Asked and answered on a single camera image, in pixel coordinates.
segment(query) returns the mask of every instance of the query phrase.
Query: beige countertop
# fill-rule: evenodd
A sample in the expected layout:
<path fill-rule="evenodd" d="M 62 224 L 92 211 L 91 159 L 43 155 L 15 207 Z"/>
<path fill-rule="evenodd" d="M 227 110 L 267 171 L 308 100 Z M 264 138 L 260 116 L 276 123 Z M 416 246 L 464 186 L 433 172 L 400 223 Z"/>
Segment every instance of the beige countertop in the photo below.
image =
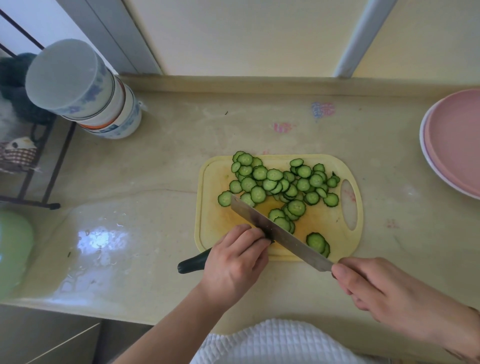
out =
<path fill-rule="evenodd" d="M 37 246 L 7 303 L 155 324 L 199 281 L 177 273 L 194 243 L 198 172 L 210 157 L 331 154 L 360 187 L 365 224 L 355 256 L 383 256 L 443 292 L 480 307 L 480 201 L 428 167 L 418 141 L 433 97 L 137 92 L 138 131 L 102 140 L 77 130 L 51 197 L 57 211 L 20 209 Z M 315 119 L 313 102 L 335 113 Z M 59 120 L 58 128 L 67 123 Z M 355 350 L 452 362 L 355 308 L 330 274 L 270 262 L 220 320 L 231 333 L 271 317 L 315 324 Z"/>

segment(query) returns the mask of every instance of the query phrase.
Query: sliced cucumber pile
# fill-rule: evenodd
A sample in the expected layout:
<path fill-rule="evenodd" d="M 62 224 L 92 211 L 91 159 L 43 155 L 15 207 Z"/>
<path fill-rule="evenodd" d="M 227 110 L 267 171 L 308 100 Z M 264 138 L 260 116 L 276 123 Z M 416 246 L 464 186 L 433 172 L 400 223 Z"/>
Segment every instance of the sliced cucumber pile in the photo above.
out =
<path fill-rule="evenodd" d="M 338 195 L 330 192 L 340 185 L 341 179 L 335 172 L 327 176 L 322 163 L 312 168 L 297 158 L 290 161 L 289 170 L 280 171 L 264 166 L 263 161 L 249 153 L 239 150 L 232 158 L 231 171 L 236 180 L 229 184 L 229 190 L 218 196 L 220 206 L 227 207 L 231 203 L 232 194 L 243 194 L 240 200 L 251 207 L 260 204 L 268 196 L 284 203 L 283 207 L 274 208 L 268 218 L 291 234 L 295 232 L 295 223 L 307 210 L 308 206 L 316 205 L 323 200 L 328 207 L 339 203 Z M 325 257 L 330 254 L 330 245 L 317 232 L 307 236 L 307 244 Z"/>

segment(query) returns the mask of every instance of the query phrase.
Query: yellow cutting board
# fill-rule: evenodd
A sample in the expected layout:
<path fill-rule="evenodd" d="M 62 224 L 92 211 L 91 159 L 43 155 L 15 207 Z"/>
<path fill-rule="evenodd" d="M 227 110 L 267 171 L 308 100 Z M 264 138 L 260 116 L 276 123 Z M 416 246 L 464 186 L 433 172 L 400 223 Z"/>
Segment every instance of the yellow cutting board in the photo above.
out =
<path fill-rule="evenodd" d="M 311 232 L 321 233 L 330 244 L 331 253 L 328 259 L 333 262 L 351 255 L 360 242 L 363 229 L 363 205 L 357 182 L 346 164 L 326 154 L 266 155 L 259 157 L 268 169 L 289 170 L 289 163 L 295 158 L 302 158 L 304 164 L 310 167 L 317 163 L 323 163 L 328 176 L 334 171 L 342 179 L 336 188 L 329 190 L 340 197 L 338 206 L 327 207 L 322 200 L 314 206 L 307 206 L 305 215 L 295 221 L 293 235 L 305 242 L 306 236 Z M 230 170 L 232 163 L 231 156 L 213 157 L 205 162 L 200 169 L 195 221 L 195 243 L 200 251 L 211 248 L 218 239 L 235 225 L 247 223 L 230 207 L 220 206 L 217 200 L 218 195 L 227 191 L 230 182 L 236 179 L 235 174 Z M 357 200 L 357 226 L 354 230 L 348 228 L 342 213 L 341 185 L 343 180 L 350 182 Z M 258 204 L 255 208 L 268 216 L 271 209 L 281 208 L 283 205 L 283 202 L 268 196 L 263 203 Z M 270 260 L 300 260 L 278 243 L 273 243 L 268 248 L 268 254 Z"/>

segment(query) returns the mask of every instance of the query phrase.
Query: person's right hand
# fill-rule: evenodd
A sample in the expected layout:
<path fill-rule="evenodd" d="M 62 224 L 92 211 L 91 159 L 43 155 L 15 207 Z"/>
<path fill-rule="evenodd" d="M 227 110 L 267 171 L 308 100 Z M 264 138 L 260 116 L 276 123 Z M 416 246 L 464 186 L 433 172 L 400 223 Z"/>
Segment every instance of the person's right hand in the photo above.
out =
<path fill-rule="evenodd" d="M 259 228 L 235 226 L 213 246 L 198 287 L 210 305 L 227 311 L 257 281 L 268 263 L 271 241 Z"/>
<path fill-rule="evenodd" d="M 342 258 L 332 275 L 354 304 L 393 330 L 470 358 L 480 355 L 480 317 L 383 258 Z"/>

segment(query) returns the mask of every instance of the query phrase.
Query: light green container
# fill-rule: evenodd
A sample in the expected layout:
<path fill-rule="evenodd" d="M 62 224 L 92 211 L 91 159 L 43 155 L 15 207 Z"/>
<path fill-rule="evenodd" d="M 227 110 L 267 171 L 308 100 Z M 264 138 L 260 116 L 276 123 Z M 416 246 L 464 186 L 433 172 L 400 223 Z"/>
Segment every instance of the light green container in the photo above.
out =
<path fill-rule="evenodd" d="M 0 300 L 22 280 L 33 243 L 33 229 L 25 218 L 0 211 Z"/>

